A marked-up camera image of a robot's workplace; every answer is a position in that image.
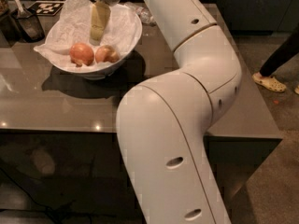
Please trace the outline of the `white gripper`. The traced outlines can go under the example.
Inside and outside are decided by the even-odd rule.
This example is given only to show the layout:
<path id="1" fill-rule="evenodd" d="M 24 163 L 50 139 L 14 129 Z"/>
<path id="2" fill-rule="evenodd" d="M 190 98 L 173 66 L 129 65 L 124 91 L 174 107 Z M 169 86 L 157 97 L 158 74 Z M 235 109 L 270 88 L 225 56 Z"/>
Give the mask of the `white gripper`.
<path id="1" fill-rule="evenodd" d="M 120 0 L 94 0 L 91 13 L 90 41 L 93 45 L 98 45 L 107 27 L 110 18 L 110 7 L 120 2 Z"/>

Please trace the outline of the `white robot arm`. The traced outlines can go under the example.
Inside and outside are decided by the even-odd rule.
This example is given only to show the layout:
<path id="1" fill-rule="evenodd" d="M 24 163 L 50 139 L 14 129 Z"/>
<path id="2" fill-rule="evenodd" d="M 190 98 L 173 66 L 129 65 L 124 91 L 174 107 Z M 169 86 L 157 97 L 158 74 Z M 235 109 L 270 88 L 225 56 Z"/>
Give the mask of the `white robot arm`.
<path id="1" fill-rule="evenodd" d="M 204 135 L 232 106 L 242 71 L 226 34 L 199 0 L 144 0 L 178 69 L 122 98 L 121 155 L 147 224 L 231 224 Z"/>

